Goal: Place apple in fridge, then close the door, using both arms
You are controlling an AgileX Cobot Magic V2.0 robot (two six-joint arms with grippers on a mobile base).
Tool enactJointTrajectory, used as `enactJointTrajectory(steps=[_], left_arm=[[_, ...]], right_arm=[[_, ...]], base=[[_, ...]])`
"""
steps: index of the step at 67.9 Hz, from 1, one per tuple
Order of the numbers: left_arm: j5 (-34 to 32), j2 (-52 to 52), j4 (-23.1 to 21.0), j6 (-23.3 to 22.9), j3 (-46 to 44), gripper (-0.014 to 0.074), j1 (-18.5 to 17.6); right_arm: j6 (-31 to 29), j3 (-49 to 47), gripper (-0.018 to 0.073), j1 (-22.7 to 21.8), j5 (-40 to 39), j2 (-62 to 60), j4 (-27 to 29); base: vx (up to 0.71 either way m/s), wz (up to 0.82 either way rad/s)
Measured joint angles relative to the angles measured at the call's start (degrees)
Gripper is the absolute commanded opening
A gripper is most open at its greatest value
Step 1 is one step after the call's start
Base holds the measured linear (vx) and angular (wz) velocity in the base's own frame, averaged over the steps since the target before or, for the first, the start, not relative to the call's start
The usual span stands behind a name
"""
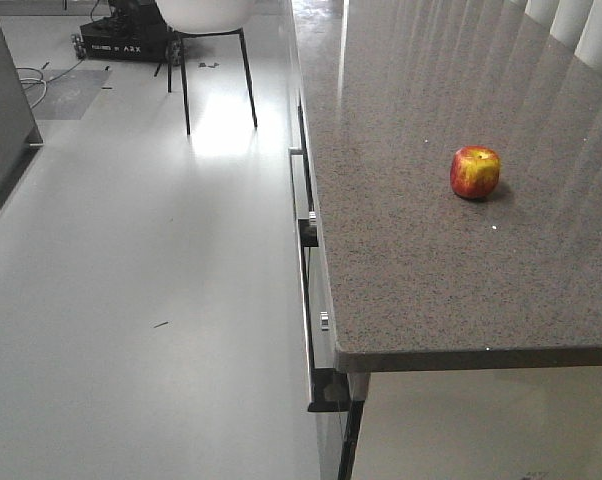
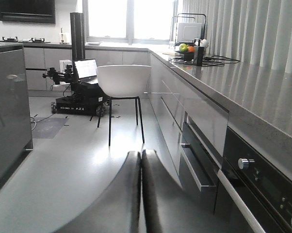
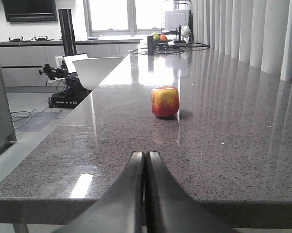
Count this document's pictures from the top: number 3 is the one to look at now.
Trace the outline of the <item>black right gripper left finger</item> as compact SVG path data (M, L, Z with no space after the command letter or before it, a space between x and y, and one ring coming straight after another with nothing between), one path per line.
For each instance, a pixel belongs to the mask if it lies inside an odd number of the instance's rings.
M145 154L135 151L107 192L57 233L141 233Z

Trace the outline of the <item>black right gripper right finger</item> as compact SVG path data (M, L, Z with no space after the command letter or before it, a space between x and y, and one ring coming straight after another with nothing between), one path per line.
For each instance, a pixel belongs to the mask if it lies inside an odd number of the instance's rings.
M177 183L160 154L145 157L145 204L148 233L234 233Z

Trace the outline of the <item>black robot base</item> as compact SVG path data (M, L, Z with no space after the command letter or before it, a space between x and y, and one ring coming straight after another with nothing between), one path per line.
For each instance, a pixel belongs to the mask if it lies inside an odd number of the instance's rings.
M90 90L85 89L76 74L69 73L65 67L53 68L49 64L43 66L43 71L39 74L46 74L50 81L57 79L64 79L66 86L63 90L54 93L52 97L48 97L49 108L55 106L64 108L75 108L81 103L85 97L90 93Z

